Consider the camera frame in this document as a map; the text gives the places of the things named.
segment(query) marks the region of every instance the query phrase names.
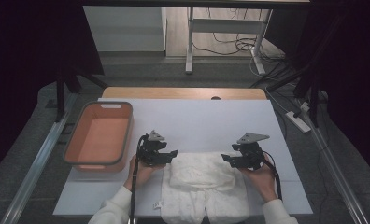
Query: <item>person's right hand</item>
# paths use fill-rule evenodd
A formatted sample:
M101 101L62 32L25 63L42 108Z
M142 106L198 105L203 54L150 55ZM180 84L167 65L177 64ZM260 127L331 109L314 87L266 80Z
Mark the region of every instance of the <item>person's right hand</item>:
M270 161L266 154L264 154L264 157L267 161ZM278 198L275 192L275 178L272 170L267 165L264 164L256 171L251 171L248 168L239 168L238 170L251 180L265 203Z

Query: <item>white wall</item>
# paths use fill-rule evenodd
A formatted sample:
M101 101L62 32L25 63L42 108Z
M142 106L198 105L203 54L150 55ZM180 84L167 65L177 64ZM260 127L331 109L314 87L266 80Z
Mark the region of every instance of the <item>white wall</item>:
M98 51L164 51L165 8L83 7Z

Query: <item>clothing label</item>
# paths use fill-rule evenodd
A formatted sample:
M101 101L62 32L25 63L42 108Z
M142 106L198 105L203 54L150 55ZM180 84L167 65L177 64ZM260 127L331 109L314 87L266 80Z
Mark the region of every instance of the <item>clothing label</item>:
M157 203L155 203L154 205L153 205L153 209L158 209L158 208L161 208L163 205L162 205L162 201L159 201L159 202L157 202Z

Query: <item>wooden floor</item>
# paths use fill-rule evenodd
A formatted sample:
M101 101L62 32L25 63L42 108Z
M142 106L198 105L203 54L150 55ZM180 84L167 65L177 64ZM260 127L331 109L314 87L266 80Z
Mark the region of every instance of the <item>wooden floor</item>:
M167 39L166 56L184 57L188 44L188 9L185 7L168 7L167 12ZM195 19L226 19L226 20L258 20L263 18L264 10L239 9L239 8L195 8ZM215 34L219 41L236 40L237 34ZM239 38L255 38L256 35L239 35ZM193 44L199 49L209 49L227 54L236 51L235 42L221 43L214 38L213 34L194 33ZM222 56L216 53L193 48L194 56ZM267 40L263 40L263 52L270 57L277 57L283 52L277 49ZM232 57L250 57L249 51L239 51L236 54L225 55Z

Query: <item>hand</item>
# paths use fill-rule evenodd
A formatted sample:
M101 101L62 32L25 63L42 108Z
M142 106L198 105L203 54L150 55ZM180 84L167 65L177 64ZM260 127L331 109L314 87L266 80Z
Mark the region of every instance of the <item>hand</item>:
M266 154L264 154L264 157L267 161L270 161ZM238 170L251 180L265 203L278 198L275 192L275 178L272 170L267 165L264 164L256 171L251 171L248 168L239 168Z
M140 188L144 185L150 178L150 175L154 171L163 169L165 165L156 165L156 166L146 166L143 164L142 161L138 163L138 173L136 175L136 188ZM129 176L127 177L126 182L124 182L124 186L132 190L132 182L133 182L133 171L135 169L135 155L130 160L130 169L129 169Z

